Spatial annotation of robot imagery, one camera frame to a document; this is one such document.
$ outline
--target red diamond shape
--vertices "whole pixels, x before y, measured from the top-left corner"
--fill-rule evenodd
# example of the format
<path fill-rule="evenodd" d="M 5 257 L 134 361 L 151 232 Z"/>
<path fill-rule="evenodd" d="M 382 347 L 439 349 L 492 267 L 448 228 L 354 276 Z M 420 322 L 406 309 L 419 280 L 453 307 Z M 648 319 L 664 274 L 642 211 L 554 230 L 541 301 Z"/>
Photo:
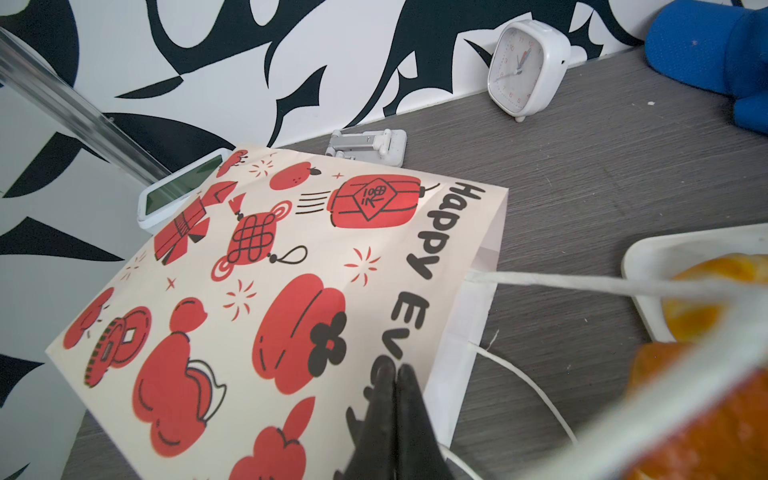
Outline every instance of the red diamond shape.
<path fill-rule="evenodd" d="M 377 178 L 353 195 L 357 207 L 366 220 L 371 220 L 397 197 L 397 191 L 383 179 Z"/>

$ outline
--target cap brim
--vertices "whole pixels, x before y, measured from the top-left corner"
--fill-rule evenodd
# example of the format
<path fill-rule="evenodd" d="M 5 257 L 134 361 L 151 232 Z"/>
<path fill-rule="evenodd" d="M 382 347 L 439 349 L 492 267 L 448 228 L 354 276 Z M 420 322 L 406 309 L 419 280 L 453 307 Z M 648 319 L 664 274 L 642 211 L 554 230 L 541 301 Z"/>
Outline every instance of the cap brim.
<path fill-rule="evenodd" d="M 734 25 L 748 10 L 676 0 L 661 11 L 645 40 L 654 70 L 694 87 L 728 94 L 725 52 Z"/>

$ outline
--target white tray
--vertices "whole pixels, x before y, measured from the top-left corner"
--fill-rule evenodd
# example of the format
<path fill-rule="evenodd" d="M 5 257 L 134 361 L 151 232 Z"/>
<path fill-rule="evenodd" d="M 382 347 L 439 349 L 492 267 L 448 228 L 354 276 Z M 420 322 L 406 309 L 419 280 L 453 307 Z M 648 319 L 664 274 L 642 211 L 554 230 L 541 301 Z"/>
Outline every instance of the white tray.
<path fill-rule="evenodd" d="M 697 263 L 728 253 L 768 253 L 766 239 L 768 223 L 645 238 L 624 254 L 621 274 L 630 280 L 669 280 Z M 660 299 L 636 296 L 634 304 L 654 341 L 675 341 L 664 322 Z"/>

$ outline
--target green screen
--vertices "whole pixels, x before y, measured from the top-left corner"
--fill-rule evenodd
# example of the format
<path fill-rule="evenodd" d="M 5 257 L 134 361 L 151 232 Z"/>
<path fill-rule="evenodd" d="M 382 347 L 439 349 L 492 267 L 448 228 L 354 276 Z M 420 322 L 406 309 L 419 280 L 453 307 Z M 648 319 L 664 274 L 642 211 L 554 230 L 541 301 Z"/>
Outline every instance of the green screen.
<path fill-rule="evenodd" d="M 221 165 L 221 161 L 221 155 L 213 157 L 198 168 L 188 171 L 184 175 L 171 180 L 156 190 L 152 190 L 147 194 L 146 214 L 149 215 L 152 212 L 165 207 L 182 195 L 188 194 L 195 188 L 198 188 L 205 179 L 208 178 L 211 172 Z"/>

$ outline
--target white framed device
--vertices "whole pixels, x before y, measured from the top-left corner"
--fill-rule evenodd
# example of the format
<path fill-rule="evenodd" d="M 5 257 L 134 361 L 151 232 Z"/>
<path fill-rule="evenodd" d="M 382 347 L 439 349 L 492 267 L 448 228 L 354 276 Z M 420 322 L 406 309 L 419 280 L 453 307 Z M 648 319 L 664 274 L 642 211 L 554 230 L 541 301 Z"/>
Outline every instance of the white framed device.
<path fill-rule="evenodd" d="M 184 201 L 232 154 L 219 148 L 145 188 L 139 195 L 139 227 L 155 234 L 165 227 Z"/>
<path fill-rule="evenodd" d="M 488 93 L 505 112 L 523 121 L 544 110 L 568 69 L 568 37 L 538 20 L 512 22 L 496 44 Z"/>

